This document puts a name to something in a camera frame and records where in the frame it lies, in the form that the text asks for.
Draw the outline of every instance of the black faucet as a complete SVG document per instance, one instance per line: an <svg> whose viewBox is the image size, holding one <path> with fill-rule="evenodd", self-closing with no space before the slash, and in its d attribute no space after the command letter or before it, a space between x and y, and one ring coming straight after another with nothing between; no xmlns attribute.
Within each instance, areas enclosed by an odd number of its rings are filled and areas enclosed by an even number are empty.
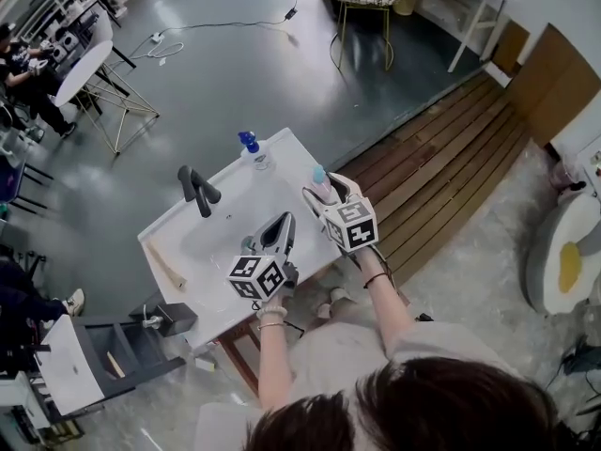
<svg viewBox="0 0 601 451"><path fill-rule="evenodd" d="M192 202L193 199L196 199L200 215L209 217L210 207L208 202L217 204L222 198L222 193L200 177L200 174L189 165L182 165L179 168L177 178L181 182L186 202Z"/></svg>

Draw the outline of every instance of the wall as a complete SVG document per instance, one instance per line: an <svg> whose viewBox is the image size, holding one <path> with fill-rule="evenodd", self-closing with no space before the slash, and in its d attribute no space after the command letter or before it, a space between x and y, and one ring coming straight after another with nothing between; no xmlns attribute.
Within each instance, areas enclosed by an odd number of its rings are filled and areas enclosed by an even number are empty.
<svg viewBox="0 0 601 451"><path fill-rule="evenodd" d="M531 32L518 59L526 59L547 23L553 23L601 75L601 0L519 0L506 6L508 16ZM601 135L601 92L552 144L576 155Z"/></svg>

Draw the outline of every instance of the sink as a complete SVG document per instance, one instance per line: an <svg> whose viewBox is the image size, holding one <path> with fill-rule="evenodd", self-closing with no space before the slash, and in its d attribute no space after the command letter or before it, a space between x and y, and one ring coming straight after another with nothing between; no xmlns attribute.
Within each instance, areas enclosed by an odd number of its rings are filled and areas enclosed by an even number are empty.
<svg viewBox="0 0 601 451"><path fill-rule="evenodd" d="M220 202L203 218L196 203L183 199L139 236L148 264L168 303L186 303L198 321L185 333L197 348L253 314L252 302L241 299L225 277L242 240L269 219L285 211L296 220L296 235L289 259L299 270L299 281L310 277L340 256L337 246L322 232L302 199L301 189L316 164L311 154L285 129L268 140L274 171L262 174L240 159L209 182L221 193ZM152 240L166 264L187 281L175 288L147 252Z"/></svg>

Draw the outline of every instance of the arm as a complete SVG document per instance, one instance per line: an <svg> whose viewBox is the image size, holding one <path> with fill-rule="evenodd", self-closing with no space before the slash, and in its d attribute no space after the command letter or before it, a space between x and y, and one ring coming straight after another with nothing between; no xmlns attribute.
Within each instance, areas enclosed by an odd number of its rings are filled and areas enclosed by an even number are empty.
<svg viewBox="0 0 601 451"><path fill-rule="evenodd" d="M282 305L276 294L271 305ZM259 401L263 410L277 410L287 404L292 371L288 363L288 349L284 335L284 319L278 314L265 314L261 325L279 323L261 329L261 360L259 365Z"/></svg>
<svg viewBox="0 0 601 451"><path fill-rule="evenodd" d="M31 76L33 76L33 73L31 73L30 71L24 71L19 75L13 75L12 73L9 73L4 83L7 86L17 86L18 84L22 84L23 82L28 80Z"/></svg>
<svg viewBox="0 0 601 451"><path fill-rule="evenodd" d="M365 282L384 272L378 256L369 247L363 247L357 251L356 257L361 266ZM369 284L368 290L376 309L384 348L388 353L392 350L395 339L409 329L414 324L414 320L386 274L376 277Z"/></svg>

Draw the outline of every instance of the wooden deck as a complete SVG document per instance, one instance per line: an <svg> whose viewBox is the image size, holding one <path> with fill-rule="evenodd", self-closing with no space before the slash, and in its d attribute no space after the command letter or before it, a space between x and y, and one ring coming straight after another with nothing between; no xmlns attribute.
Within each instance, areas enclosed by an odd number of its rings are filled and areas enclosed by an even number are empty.
<svg viewBox="0 0 601 451"><path fill-rule="evenodd" d="M481 73L339 170L374 205L397 285L484 203L528 142L525 131Z"/></svg>

